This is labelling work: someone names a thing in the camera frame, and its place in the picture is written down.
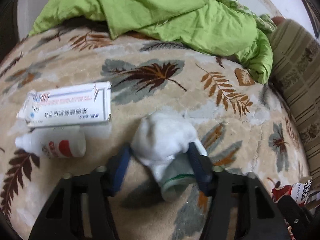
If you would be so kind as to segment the red cigarette pack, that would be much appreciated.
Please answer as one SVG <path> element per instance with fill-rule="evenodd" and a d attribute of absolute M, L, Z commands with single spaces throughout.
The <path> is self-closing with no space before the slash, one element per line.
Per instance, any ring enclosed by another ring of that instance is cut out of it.
<path fill-rule="evenodd" d="M 272 200 L 277 203 L 283 196 L 291 196 L 291 198 L 300 206 L 303 207 L 309 197 L 312 176 L 302 177 L 299 182 L 292 185 L 285 185 L 272 189 Z"/>

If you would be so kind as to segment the white plastic bottle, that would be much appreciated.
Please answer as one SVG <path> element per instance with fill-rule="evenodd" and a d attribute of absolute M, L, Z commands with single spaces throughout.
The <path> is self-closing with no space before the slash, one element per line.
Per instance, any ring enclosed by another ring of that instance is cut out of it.
<path fill-rule="evenodd" d="M 85 133 L 80 126 L 37 128 L 15 139 L 17 148 L 38 157 L 82 158 Z"/>

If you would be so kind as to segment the white medicine box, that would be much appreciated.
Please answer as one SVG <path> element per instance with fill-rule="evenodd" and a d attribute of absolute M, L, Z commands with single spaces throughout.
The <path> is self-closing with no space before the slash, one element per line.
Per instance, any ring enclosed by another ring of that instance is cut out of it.
<path fill-rule="evenodd" d="M 110 117 L 110 82 L 31 90 L 17 113 L 28 128 L 101 124 Z"/>

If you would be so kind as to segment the leaf pattern bed blanket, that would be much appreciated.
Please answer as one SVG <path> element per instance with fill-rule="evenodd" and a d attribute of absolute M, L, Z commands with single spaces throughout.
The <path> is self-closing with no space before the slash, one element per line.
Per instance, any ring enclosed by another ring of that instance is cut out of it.
<path fill-rule="evenodd" d="M 86 154 L 75 159 L 37 157 L 18 149 L 27 133 L 17 118 L 29 91 L 110 81 L 111 118 L 87 126 Z M 111 209 L 122 239 L 199 239 L 210 199 L 178 157 L 160 167 L 176 134 L 199 138 L 214 165 L 254 172 L 267 191 L 297 183 L 309 166 L 285 101 L 270 84 L 255 82 L 239 64 L 179 43 L 139 34 L 115 40 L 92 28 L 57 28 L 18 44 L 1 63 L 1 211 L 28 238 L 40 209 L 66 172 L 84 174 L 126 142 L 134 159 Z"/>

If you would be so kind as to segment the striped brown pillow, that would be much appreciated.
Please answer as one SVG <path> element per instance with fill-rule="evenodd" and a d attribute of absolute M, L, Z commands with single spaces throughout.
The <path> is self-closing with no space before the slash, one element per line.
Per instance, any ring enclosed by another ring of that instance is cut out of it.
<path fill-rule="evenodd" d="M 270 79 L 285 99 L 319 189 L 319 42 L 299 23 L 276 16 L 269 36 L 273 50 Z"/>

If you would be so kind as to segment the green duvet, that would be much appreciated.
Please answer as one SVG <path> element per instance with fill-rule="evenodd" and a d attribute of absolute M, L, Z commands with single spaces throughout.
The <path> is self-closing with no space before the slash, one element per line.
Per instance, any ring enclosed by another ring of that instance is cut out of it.
<path fill-rule="evenodd" d="M 193 50 L 235 56 L 255 81 L 267 83 L 273 63 L 268 35 L 276 25 L 237 0 L 48 0 L 31 35 L 83 16 L 105 21 L 112 39 L 136 31 Z"/>

